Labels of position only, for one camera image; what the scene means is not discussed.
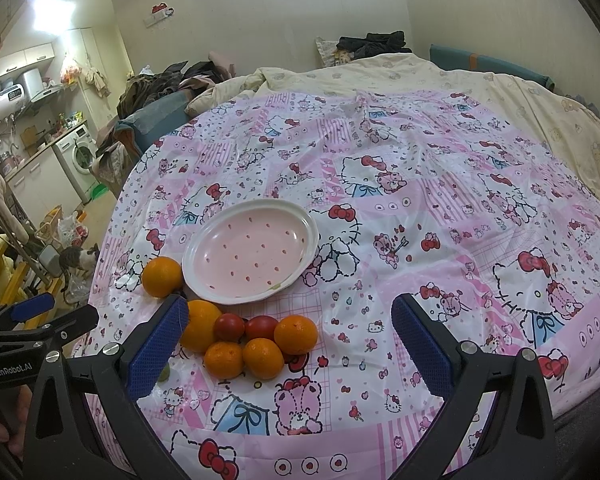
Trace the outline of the person's left hand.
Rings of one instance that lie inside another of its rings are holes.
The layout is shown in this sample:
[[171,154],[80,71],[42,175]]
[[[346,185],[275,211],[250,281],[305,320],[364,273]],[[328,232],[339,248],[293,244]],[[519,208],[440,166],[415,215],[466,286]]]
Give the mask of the person's left hand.
[[0,393],[0,443],[20,460],[24,454],[32,392],[27,385]]

